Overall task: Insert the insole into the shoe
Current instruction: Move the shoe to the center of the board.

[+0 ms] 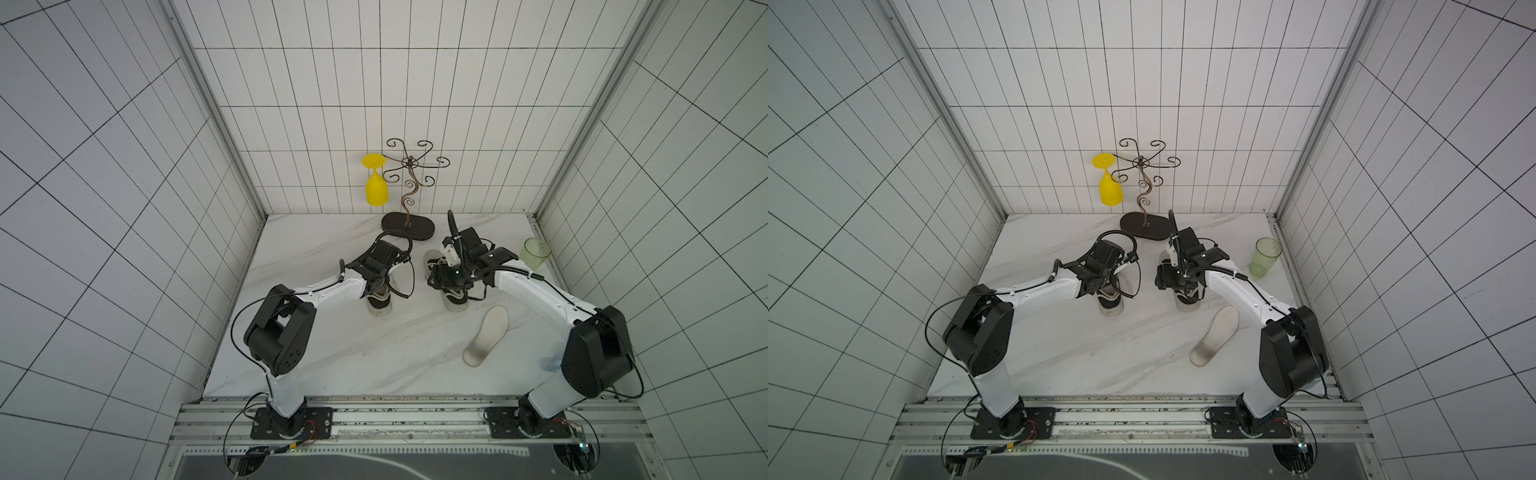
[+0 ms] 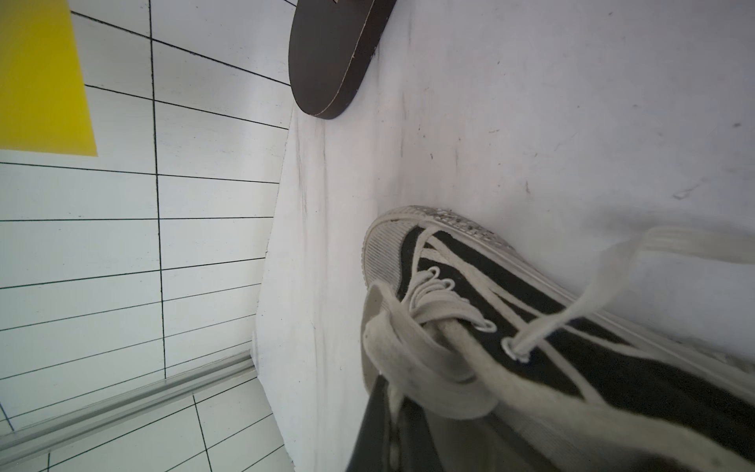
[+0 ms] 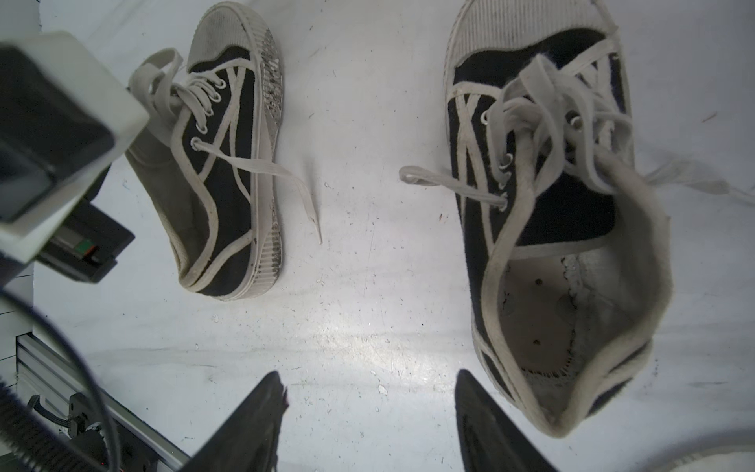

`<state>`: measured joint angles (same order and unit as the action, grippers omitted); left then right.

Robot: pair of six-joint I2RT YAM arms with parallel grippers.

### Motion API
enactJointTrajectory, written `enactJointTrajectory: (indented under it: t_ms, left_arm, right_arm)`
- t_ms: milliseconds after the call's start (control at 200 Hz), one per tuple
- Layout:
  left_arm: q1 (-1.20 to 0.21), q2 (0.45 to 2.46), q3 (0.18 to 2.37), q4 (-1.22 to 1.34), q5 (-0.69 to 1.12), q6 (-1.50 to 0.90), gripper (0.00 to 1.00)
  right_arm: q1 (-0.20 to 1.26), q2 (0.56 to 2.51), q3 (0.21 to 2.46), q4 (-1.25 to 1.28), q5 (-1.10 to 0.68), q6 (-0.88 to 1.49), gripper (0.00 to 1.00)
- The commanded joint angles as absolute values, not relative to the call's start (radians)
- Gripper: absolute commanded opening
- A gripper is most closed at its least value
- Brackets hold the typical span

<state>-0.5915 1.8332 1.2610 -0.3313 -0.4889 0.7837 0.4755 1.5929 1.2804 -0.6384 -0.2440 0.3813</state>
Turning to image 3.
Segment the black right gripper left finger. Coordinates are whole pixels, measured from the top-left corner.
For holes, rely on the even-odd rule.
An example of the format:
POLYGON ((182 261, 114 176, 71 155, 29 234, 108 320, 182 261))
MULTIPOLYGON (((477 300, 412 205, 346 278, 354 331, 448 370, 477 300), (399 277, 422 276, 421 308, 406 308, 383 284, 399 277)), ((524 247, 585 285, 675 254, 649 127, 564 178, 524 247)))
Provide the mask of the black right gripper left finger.
POLYGON ((289 406, 279 373, 268 373, 181 472, 271 472, 289 406))

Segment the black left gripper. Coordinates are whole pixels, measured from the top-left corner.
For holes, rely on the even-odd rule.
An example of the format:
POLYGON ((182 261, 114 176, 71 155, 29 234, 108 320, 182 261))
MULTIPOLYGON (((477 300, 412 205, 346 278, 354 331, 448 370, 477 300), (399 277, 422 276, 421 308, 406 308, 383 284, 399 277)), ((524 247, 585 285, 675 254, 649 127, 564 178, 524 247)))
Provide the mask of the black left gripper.
POLYGON ((84 283, 100 283, 135 235, 92 204, 108 165, 35 258, 37 263, 84 283))

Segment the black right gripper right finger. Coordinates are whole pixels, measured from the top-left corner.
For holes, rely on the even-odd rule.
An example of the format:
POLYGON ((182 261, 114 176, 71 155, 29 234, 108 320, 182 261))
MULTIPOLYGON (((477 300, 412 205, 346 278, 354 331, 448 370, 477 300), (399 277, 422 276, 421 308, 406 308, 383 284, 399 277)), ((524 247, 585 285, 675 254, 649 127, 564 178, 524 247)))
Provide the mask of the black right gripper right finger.
POLYGON ((456 377, 456 423, 467 472, 556 472, 467 370, 456 377))

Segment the black white sneaker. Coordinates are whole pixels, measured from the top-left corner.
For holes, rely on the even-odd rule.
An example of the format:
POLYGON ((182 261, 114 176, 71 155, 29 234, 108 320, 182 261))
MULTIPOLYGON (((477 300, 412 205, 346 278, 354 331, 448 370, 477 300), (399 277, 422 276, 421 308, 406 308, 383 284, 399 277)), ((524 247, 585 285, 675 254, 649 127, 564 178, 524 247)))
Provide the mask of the black white sneaker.
POLYGON ((648 362, 672 298, 655 188, 752 203, 709 167, 634 162, 617 25, 600 1, 467 1, 446 51, 450 173, 477 355, 543 434, 568 436, 648 362))
POLYGON ((168 236, 180 284, 221 301, 257 297, 276 283, 282 238, 274 183, 293 184, 311 222, 304 181, 275 160, 283 74, 271 30, 254 10, 218 3, 188 56, 165 48, 128 89, 149 114, 126 157, 168 236))

